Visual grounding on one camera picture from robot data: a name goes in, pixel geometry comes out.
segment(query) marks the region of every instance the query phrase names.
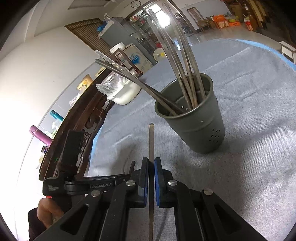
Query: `slatted wooden panel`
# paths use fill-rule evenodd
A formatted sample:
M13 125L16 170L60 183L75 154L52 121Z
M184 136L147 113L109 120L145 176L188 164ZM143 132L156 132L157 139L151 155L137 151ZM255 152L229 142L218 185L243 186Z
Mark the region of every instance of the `slatted wooden panel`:
M99 18L93 18L71 23L65 27L93 50L97 49L105 55L110 56L110 46L103 39L98 39L99 32L96 29L102 24L103 22Z

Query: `bright window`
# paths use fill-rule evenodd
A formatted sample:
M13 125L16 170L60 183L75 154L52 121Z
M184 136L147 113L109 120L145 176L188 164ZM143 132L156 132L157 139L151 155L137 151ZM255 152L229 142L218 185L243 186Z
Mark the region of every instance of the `bright window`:
M163 10L161 10L160 6L154 4L151 7L147 8L147 10L149 9L151 9L155 13L155 16L157 17L162 28L170 25L170 17Z

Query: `wrinkled fabric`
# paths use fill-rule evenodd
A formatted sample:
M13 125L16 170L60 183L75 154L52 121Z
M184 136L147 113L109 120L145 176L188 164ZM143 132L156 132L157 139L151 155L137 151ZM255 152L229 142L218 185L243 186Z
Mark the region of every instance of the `wrinkled fabric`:
M225 139L216 151L191 151L154 111L143 90L109 111L89 176L127 173L148 156L155 124L155 157L189 188L211 188L269 241L282 241L296 222L296 73L271 51L233 39L192 46L200 72L214 83ZM141 80L161 91L175 76L167 59ZM154 238L176 240L172 209L154 210ZM148 210L133 209L127 240L148 239Z

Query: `purple bottle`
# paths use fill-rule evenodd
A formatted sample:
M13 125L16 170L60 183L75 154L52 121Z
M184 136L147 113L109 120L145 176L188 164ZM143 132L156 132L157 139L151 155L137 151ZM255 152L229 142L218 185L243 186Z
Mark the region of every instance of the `purple bottle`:
M47 146L50 146L50 144L52 143L52 139L44 134L41 130L39 130L36 126L30 127L30 133Z

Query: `screw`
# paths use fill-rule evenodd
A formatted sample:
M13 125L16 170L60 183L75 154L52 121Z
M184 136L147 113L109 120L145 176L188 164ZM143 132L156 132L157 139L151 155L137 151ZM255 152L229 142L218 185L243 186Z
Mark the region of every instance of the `screw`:
M91 192L91 195L93 196L93 197L97 197L97 196L99 196L101 194L101 192L99 191L99 190L92 190L92 192Z
M134 180L128 180L126 181L126 184L129 186L129 187L132 187L136 184L136 182Z
M169 180L169 181L168 181L168 184L169 184L170 186L176 186L176 185L178 184L178 182L177 182L176 180Z
M208 195L208 196L211 196L213 194L213 190L210 189L210 188L206 188L206 189L204 189L204 194Z

